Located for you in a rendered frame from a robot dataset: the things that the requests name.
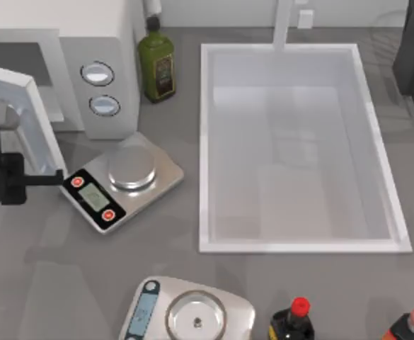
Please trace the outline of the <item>silver scale with blue display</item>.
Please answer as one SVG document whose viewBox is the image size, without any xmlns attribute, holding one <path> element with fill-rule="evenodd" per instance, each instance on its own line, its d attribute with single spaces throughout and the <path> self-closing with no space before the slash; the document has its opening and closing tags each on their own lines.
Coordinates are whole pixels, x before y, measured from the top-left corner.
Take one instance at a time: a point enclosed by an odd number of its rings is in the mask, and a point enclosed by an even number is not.
<svg viewBox="0 0 414 340">
<path fill-rule="evenodd" d="M 150 276 L 138 286 L 117 340 L 251 340 L 255 308 L 225 290 Z"/>
</svg>

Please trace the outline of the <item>green bottle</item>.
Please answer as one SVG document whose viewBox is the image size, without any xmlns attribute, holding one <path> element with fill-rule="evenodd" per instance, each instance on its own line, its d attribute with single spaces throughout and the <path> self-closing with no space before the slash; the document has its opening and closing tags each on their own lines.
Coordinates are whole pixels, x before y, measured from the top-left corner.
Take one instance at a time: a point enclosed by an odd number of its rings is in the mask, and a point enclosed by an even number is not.
<svg viewBox="0 0 414 340">
<path fill-rule="evenodd" d="M 144 95 L 152 103 L 164 101 L 176 92 L 174 44 L 160 29 L 159 17 L 149 16 L 147 34 L 138 44 Z"/>
</svg>

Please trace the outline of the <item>pale microwave oven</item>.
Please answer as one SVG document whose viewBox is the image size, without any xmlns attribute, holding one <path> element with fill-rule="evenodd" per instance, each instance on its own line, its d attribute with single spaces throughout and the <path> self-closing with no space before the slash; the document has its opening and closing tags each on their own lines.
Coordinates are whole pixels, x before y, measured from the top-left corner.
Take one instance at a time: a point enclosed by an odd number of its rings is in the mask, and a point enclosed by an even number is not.
<svg viewBox="0 0 414 340">
<path fill-rule="evenodd" d="M 81 67 L 95 61 L 113 69 L 111 84 L 92 86 L 82 79 Z M 121 140 L 137 130 L 140 93 L 134 44 L 128 39 L 0 28 L 0 67 L 34 78 L 56 131 L 83 131 L 92 140 Z M 91 111 L 89 100 L 102 95 L 119 101 L 117 115 L 101 117 Z"/>
</svg>

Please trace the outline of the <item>white wall socket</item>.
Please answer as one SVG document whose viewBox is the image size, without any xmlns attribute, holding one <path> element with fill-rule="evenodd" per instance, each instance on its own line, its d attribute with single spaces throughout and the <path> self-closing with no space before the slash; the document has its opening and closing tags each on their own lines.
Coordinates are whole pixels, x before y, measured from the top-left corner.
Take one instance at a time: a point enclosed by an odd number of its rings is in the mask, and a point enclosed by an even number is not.
<svg viewBox="0 0 414 340">
<path fill-rule="evenodd" d="M 299 11 L 298 29 L 311 29 L 314 25 L 314 10 L 302 9 Z"/>
</svg>

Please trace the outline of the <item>dark bottle with pink cap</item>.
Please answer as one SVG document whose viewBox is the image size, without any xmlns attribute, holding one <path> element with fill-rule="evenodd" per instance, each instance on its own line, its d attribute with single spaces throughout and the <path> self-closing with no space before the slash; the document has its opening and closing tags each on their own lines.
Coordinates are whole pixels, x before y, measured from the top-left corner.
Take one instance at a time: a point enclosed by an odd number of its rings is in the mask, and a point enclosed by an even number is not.
<svg viewBox="0 0 414 340">
<path fill-rule="evenodd" d="M 381 340 L 414 340 L 414 309 L 402 314 L 386 331 Z"/>
</svg>

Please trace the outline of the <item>tall white tap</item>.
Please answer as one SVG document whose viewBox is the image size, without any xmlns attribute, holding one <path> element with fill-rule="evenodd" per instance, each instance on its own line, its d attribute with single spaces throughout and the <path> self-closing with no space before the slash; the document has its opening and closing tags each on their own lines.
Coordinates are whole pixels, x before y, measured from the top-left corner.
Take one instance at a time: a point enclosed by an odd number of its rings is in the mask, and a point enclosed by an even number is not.
<svg viewBox="0 0 414 340">
<path fill-rule="evenodd" d="M 293 1 L 294 0 L 277 0 L 272 42 L 275 52 L 283 51 L 286 45 Z"/>
</svg>

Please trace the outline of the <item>round silver microwave knob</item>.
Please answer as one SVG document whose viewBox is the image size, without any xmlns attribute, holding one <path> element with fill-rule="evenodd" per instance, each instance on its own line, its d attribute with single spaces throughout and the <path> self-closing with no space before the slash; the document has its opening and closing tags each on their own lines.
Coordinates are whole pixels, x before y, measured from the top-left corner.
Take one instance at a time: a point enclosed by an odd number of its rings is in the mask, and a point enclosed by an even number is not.
<svg viewBox="0 0 414 340">
<path fill-rule="evenodd" d="M 113 117 L 120 112 L 121 106 L 117 99 L 112 96 L 96 96 L 89 100 L 91 111 L 101 117 Z"/>
<path fill-rule="evenodd" d="M 107 86 L 115 79 L 113 69 L 106 63 L 95 61 L 80 69 L 82 79 L 92 86 Z"/>
</svg>

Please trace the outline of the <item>dark bottle with red cap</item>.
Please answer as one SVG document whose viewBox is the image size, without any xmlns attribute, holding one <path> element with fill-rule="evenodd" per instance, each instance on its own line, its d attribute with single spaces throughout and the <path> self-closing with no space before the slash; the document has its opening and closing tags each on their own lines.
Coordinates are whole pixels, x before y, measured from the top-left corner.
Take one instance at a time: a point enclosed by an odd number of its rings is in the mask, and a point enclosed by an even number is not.
<svg viewBox="0 0 414 340">
<path fill-rule="evenodd" d="M 307 298 L 296 297 L 289 308 L 274 313 L 268 340 L 315 340 L 314 326 L 309 318 L 310 307 Z"/>
</svg>

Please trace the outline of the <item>white sink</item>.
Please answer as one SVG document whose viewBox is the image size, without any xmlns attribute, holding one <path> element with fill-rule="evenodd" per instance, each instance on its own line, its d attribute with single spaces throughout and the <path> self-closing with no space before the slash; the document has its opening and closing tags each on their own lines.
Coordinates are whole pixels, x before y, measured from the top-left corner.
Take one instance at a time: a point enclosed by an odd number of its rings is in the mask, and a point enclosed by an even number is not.
<svg viewBox="0 0 414 340">
<path fill-rule="evenodd" d="M 199 248 L 410 253 L 355 44 L 202 45 Z"/>
</svg>

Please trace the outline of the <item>silver scale with red buttons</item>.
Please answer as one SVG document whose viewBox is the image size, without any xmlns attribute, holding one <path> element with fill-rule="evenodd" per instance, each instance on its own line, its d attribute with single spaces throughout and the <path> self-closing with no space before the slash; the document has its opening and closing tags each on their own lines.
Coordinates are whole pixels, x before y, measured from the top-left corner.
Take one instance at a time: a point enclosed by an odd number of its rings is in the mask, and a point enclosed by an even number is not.
<svg viewBox="0 0 414 340">
<path fill-rule="evenodd" d="M 136 132 L 68 176 L 61 191 L 95 231 L 107 234 L 183 177 L 162 148 Z"/>
</svg>

